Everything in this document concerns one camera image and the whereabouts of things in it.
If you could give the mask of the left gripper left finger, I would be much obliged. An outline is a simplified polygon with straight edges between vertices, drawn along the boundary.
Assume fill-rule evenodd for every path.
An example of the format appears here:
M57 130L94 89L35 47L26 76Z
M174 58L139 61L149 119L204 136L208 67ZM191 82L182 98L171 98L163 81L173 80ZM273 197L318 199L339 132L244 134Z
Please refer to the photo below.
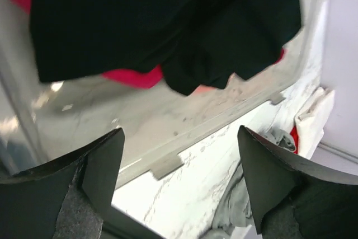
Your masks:
M1 238L100 238L123 155L114 129L90 144L1 179Z

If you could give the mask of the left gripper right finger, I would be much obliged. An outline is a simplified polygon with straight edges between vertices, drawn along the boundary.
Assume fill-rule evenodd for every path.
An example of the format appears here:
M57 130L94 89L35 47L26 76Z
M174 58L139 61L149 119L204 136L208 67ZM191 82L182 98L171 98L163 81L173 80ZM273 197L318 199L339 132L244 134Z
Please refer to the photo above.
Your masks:
M283 149L246 126L238 146L257 234L357 238L357 176Z

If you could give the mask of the grey t shirt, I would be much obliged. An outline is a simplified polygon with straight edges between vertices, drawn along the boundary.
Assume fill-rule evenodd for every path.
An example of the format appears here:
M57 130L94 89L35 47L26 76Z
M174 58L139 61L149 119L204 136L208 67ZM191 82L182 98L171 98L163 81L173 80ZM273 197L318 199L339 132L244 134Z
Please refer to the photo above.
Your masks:
M260 133L260 135L290 152L297 151L293 136L282 129L273 128L266 133ZM246 228L252 224L252 209L242 162L239 161L216 208L211 230L207 232L207 238L231 238L236 227Z

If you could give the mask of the clear plastic bin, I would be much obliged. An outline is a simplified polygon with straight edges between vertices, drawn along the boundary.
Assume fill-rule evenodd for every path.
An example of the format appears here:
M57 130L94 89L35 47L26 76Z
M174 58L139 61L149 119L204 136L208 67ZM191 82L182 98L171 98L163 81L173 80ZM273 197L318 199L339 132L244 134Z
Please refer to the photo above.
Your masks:
M178 154L270 101L303 72L324 0L306 0L306 28L285 58L253 79L232 78L226 89L183 97L163 83L136 90L100 77L40 85L27 15L1 0L1 141L20 146L36 166L89 144L115 128L125 132L118 186L151 171L161 179L181 166Z

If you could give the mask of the red folded t shirt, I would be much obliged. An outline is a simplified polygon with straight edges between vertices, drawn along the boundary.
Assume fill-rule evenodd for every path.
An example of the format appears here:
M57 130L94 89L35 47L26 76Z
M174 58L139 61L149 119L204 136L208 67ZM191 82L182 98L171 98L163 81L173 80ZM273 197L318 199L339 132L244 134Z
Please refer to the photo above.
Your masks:
M299 148L299 136L298 136L298 132L297 132L297 128L296 126L293 126L290 135L294 141L294 146L295 146L295 154L298 154L298 148Z

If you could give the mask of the white folded t shirt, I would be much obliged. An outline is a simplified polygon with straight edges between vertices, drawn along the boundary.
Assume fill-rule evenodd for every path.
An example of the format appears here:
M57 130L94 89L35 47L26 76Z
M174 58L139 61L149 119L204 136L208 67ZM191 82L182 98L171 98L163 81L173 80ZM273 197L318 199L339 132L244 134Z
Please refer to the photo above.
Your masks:
M323 128L335 103L335 91L318 87L295 115L298 155L311 159L323 138Z

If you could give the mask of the peach t shirt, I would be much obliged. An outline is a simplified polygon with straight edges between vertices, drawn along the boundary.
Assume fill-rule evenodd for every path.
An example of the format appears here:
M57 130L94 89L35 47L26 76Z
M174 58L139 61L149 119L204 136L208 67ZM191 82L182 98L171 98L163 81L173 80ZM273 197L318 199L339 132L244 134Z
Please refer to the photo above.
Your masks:
M234 73L231 74L230 77L229 77L229 79L228 79L227 84L228 84L235 76L236 76L236 75L235 75ZM201 85L201 86L197 87L192 94L195 95L195 94L200 94L200 93L209 92L209 91L212 91L212 90L218 90L218 88Z

